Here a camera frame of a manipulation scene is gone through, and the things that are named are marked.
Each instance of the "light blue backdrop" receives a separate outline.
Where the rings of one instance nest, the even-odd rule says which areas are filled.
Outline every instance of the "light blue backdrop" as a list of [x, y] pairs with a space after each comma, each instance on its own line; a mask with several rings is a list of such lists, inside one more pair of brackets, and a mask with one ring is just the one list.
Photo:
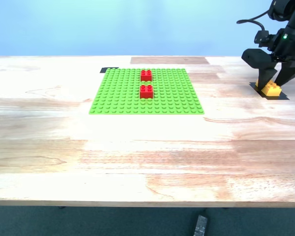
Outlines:
[[[271, 0], [0, 0], [0, 55], [240, 56]], [[270, 33], [285, 23], [261, 18]]]

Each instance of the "table surface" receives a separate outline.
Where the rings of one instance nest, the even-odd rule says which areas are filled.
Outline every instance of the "table surface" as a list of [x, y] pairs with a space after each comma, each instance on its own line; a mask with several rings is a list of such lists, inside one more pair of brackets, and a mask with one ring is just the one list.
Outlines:
[[[102, 67], [185, 68], [205, 115], [91, 116]], [[0, 57], [0, 205], [295, 207], [295, 79], [267, 100], [257, 77], [239, 57]]]

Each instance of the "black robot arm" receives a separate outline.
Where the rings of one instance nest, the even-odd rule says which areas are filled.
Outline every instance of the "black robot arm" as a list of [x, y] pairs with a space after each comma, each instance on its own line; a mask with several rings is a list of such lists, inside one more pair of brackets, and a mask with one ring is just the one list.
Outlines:
[[[262, 90], [276, 74], [275, 66], [282, 63], [282, 69], [275, 80], [279, 86], [284, 85], [295, 78], [295, 0], [273, 0], [270, 9], [264, 14], [277, 21], [289, 21], [284, 29], [280, 29], [277, 34], [269, 34], [262, 26], [255, 37], [255, 43], [259, 47], [267, 47], [271, 54], [267, 54], [261, 49], [247, 49], [242, 59], [252, 68], [259, 69], [258, 89]], [[238, 24], [255, 20], [238, 21]]]

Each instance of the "lego baseplate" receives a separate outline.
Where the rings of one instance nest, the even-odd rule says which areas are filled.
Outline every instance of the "lego baseplate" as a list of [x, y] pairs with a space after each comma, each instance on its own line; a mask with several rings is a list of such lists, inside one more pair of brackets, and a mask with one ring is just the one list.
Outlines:
[[[204, 114], [185, 69], [147, 68], [152, 82], [141, 82], [144, 69], [107, 69], [89, 114]], [[154, 97], [140, 99], [141, 85], [153, 85]]]

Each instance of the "wooden table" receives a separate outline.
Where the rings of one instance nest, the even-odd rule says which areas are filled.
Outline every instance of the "wooden table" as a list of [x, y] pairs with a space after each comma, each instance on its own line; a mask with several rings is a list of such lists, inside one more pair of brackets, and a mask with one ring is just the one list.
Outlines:
[[[186, 68], [206, 114], [88, 115], [102, 67]], [[295, 207], [295, 79], [273, 101], [257, 76], [237, 57], [0, 57], [0, 205]]]

